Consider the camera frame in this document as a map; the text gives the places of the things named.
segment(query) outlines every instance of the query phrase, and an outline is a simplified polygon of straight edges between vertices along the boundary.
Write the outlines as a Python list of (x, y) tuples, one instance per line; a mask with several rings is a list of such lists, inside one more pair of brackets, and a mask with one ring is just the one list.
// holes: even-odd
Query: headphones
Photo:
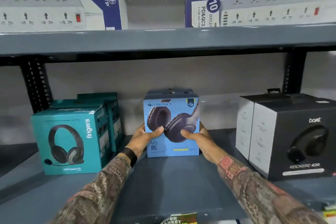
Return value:
[(304, 152), (307, 156), (311, 156), (311, 157), (317, 157), (317, 156), (322, 155), (326, 147), (326, 144), (327, 144), (329, 130), (325, 126), (319, 124), (319, 125), (315, 125), (315, 126), (307, 128), (306, 130), (301, 132), (297, 137), (294, 138), (291, 148), (287, 152), (289, 160), (291, 160), (293, 163), (296, 163), (296, 164), (305, 160), (305, 155), (302, 153), (301, 150), (299, 150), (296, 147), (296, 145), (305, 135), (315, 130), (318, 130), (318, 129), (323, 129), (324, 133), (319, 136), (314, 136), (312, 139), (310, 139), (305, 147)]
[(154, 131), (163, 126), (165, 136), (173, 143), (182, 143), (187, 138), (181, 135), (181, 130), (185, 129), (190, 133), (195, 132), (197, 121), (200, 118), (200, 105), (197, 101), (192, 114), (179, 113), (171, 120), (170, 110), (165, 106), (153, 107), (147, 118), (147, 126)]
[[(55, 145), (55, 134), (59, 128), (65, 128), (68, 130), (73, 138), (76, 141), (76, 147), (73, 147), (66, 152), (61, 146)], [(83, 155), (84, 155), (84, 144), (81, 136), (79, 133), (69, 125), (56, 125), (50, 129), (48, 142), (51, 149), (51, 154), (57, 162), (61, 164), (69, 163), (68, 165), (55, 165), (50, 159), (45, 159), (44, 163), (47, 165), (54, 165), (54, 166), (70, 166), (70, 165), (77, 165), (82, 164), (84, 162)]]

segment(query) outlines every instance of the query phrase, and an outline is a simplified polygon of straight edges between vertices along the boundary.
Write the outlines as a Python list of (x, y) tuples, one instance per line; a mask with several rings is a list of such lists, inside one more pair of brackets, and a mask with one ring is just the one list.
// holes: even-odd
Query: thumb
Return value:
[(190, 133), (189, 131), (187, 130), (184, 130), (182, 129), (181, 130), (181, 135), (187, 139), (191, 139), (191, 140), (197, 140), (198, 138), (198, 134), (194, 134), (194, 133)]
[(163, 131), (164, 131), (164, 128), (163, 128), (163, 126), (161, 126), (161, 127), (157, 128), (157, 129), (155, 129), (155, 130), (154, 130), (153, 132), (151, 132), (151, 133), (146, 133), (147, 139), (148, 139), (148, 140), (151, 140), (151, 139), (153, 139), (153, 138), (156, 138), (156, 137), (158, 137), (158, 136), (161, 136), (162, 133), (163, 133)]

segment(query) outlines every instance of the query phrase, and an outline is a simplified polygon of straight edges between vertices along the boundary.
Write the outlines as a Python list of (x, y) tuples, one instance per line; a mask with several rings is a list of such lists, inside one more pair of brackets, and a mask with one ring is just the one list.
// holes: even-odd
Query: red switch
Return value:
[(316, 8), (315, 8), (314, 15), (318, 15), (318, 14), (319, 14), (319, 11), (320, 11), (320, 8), (319, 8), (319, 7), (316, 7)]
[(80, 14), (76, 14), (76, 21), (81, 22), (81, 15)]

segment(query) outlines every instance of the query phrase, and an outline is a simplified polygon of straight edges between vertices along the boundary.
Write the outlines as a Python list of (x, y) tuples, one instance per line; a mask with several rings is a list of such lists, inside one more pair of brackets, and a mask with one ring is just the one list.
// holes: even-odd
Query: purple and white box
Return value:
[(0, 0), (0, 32), (127, 29), (125, 0)]
[(336, 22), (336, 0), (186, 0), (185, 27)]

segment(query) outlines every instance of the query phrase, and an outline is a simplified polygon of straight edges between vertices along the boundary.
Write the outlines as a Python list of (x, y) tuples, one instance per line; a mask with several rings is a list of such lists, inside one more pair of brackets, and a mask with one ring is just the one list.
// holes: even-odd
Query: person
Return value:
[[(163, 127), (145, 133), (145, 125), (134, 133), (126, 148), (139, 158), (148, 142), (160, 136)], [(218, 147), (200, 123), (199, 133), (181, 131), (183, 137), (195, 140), (204, 157), (217, 165), (218, 173), (231, 189), (254, 224), (326, 224), (288, 193), (263, 179), (257, 172)], [(105, 224), (131, 170), (131, 159), (119, 153), (98, 173), (97, 178), (71, 197), (50, 224)]]

